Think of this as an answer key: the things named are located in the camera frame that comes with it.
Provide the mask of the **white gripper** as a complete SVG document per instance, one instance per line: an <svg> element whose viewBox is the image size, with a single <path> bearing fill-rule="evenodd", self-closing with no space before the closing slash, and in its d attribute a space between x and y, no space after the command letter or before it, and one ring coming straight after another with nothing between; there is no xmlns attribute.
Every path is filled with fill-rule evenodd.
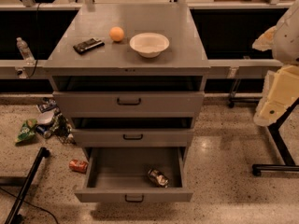
<svg viewBox="0 0 299 224"><path fill-rule="evenodd" d="M254 49L266 51L272 48L276 27L272 26L252 44ZM276 72L268 71L263 84L262 99L253 117L259 126L269 126L299 98L299 67L284 65Z"/></svg>

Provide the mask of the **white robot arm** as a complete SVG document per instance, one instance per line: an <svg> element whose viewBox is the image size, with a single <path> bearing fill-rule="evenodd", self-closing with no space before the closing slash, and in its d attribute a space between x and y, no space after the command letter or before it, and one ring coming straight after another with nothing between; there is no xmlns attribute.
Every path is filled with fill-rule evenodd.
<svg viewBox="0 0 299 224"><path fill-rule="evenodd" d="M263 97L253 118L257 125L269 126L299 98L299 0L275 26L260 35L252 47L260 51L271 50L272 57L282 63L276 72L267 72Z"/></svg>

